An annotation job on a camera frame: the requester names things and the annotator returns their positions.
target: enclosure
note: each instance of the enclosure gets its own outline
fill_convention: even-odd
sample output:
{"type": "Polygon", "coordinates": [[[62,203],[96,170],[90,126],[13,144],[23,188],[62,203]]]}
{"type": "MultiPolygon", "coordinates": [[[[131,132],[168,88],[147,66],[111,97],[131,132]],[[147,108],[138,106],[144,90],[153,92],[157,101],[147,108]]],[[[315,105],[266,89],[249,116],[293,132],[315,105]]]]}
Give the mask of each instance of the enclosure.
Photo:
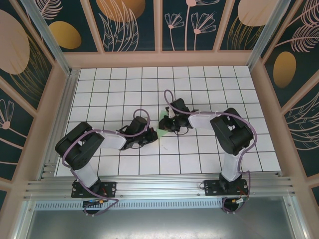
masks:
{"type": "Polygon", "coordinates": [[[316,238],[318,25],[318,0],[1,1],[1,238],[316,238]],[[165,90],[256,130],[241,212],[201,187],[224,167],[215,131],[158,130],[165,90]],[[94,153],[119,203],[85,217],[55,146],[80,122],[120,130],[137,109],[159,138],[94,153]]]}

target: tan circle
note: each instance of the tan circle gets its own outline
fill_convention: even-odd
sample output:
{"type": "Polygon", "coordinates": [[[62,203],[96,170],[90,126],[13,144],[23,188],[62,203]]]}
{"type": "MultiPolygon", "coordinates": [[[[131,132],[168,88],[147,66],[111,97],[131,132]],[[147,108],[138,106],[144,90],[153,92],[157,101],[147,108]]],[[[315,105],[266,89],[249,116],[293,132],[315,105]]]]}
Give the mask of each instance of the tan circle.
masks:
{"type": "Polygon", "coordinates": [[[288,51],[279,54],[274,65],[274,81],[279,88],[284,88],[293,79],[296,72],[296,59],[288,51]]]}
{"type": "Polygon", "coordinates": [[[0,10],[0,68],[20,74],[28,65],[30,46],[22,25],[9,13],[0,10]]]}
{"type": "Polygon", "coordinates": [[[96,3],[101,10],[101,12],[107,16],[109,19],[117,22],[124,21],[124,8],[122,2],[126,6],[127,10],[129,9],[133,12],[135,18],[140,17],[145,10],[145,0],[96,0],[96,3]],[[120,14],[116,17],[116,7],[120,10],[120,14]]]}
{"type": "Polygon", "coordinates": [[[59,46],[75,49],[81,45],[81,36],[71,24],[55,21],[50,24],[49,28],[59,46]]]}
{"type": "Polygon", "coordinates": [[[273,12],[278,0],[241,0],[238,18],[246,26],[263,26],[273,12]]]}

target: grid floor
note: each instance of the grid floor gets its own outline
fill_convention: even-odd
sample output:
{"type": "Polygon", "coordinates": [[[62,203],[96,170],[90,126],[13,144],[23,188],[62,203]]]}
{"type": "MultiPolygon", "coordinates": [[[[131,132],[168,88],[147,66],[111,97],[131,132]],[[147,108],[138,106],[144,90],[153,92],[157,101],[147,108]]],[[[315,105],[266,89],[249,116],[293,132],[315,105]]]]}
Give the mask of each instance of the grid floor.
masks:
{"type": "MultiPolygon", "coordinates": [[[[166,89],[176,99],[183,98],[190,110],[235,108],[258,134],[257,145],[244,156],[242,170],[280,171],[247,66],[82,69],[66,133],[81,121],[93,128],[120,129],[130,124],[139,108],[149,112],[156,129],[167,106],[166,89]]],[[[183,136],[167,133],[141,149],[99,149],[90,163],[99,176],[218,173],[223,153],[214,131],[191,129],[183,136]]],[[[60,161],[56,176],[71,175],[60,161]]]]}

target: black mounting plate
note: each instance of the black mounting plate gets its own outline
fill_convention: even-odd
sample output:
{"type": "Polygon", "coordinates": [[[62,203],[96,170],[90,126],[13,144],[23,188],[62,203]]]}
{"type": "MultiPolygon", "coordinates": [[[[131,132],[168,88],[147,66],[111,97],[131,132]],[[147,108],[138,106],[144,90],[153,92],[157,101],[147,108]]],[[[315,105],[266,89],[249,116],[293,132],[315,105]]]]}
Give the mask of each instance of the black mounting plate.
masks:
{"type": "MultiPolygon", "coordinates": [[[[101,182],[100,190],[97,192],[98,195],[114,198],[116,193],[116,182],[101,182]]],[[[79,182],[72,184],[71,198],[96,198],[91,193],[86,191],[79,182]]]]}
{"type": "Polygon", "coordinates": [[[248,194],[247,181],[245,179],[238,179],[236,183],[232,185],[232,188],[228,192],[219,185],[220,180],[205,180],[204,189],[205,196],[225,196],[225,195],[240,195],[239,187],[245,194],[248,194]]]}

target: green object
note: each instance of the green object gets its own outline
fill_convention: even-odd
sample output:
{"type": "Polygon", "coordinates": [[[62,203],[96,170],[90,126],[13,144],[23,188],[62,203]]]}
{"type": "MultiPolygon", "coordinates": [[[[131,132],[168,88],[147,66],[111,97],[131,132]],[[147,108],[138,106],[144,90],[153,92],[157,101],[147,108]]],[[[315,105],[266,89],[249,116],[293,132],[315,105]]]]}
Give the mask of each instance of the green object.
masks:
{"type": "MultiPolygon", "coordinates": [[[[161,121],[162,118],[164,118],[164,116],[168,116],[167,112],[161,111],[160,115],[159,115],[159,122],[161,121]]],[[[157,133],[158,133],[158,138],[160,138],[160,137],[164,136],[165,134],[167,134],[168,131],[159,129],[159,126],[158,126],[157,133]]]]}

